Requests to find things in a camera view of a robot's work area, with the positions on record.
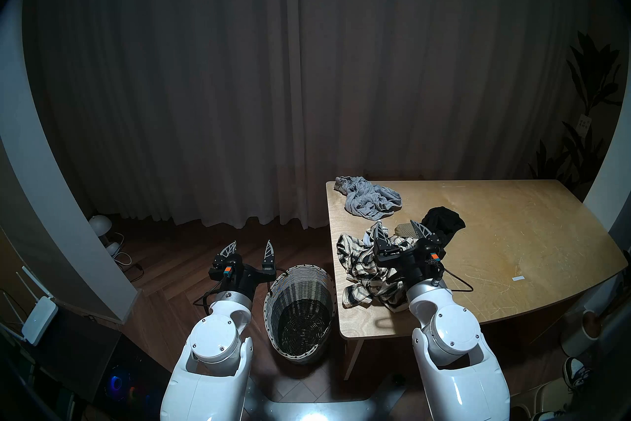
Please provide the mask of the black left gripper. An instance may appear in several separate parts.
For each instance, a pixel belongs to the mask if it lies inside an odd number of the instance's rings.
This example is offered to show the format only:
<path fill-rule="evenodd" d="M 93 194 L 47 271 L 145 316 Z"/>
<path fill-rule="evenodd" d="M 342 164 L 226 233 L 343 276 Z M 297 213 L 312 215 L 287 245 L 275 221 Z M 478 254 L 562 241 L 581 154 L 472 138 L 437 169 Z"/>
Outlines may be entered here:
<path fill-rule="evenodd" d="M 256 288 L 263 283 L 276 279 L 275 251 L 270 240 L 267 241 L 262 269 L 243 263 L 242 256 L 236 254 L 237 242 L 227 245 L 216 255 L 208 274 L 219 283 L 217 294 L 237 292 L 247 298 L 254 298 Z"/>

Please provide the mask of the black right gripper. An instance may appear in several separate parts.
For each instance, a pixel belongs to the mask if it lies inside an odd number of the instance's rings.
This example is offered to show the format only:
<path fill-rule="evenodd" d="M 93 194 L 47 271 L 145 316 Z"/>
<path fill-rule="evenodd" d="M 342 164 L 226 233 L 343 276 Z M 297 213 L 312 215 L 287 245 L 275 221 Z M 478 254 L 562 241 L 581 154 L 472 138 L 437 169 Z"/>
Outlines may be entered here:
<path fill-rule="evenodd" d="M 430 280 L 431 285 L 439 285 L 444 274 L 444 251 L 439 240 L 435 239 L 435 234 L 422 223 L 415 220 L 409 222 L 419 240 L 407 249 L 391 244 L 382 222 L 375 222 L 370 229 L 374 261 L 381 268 L 396 270 L 385 279 L 388 285 L 400 281 L 404 285 L 416 285 L 425 280 Z"/>

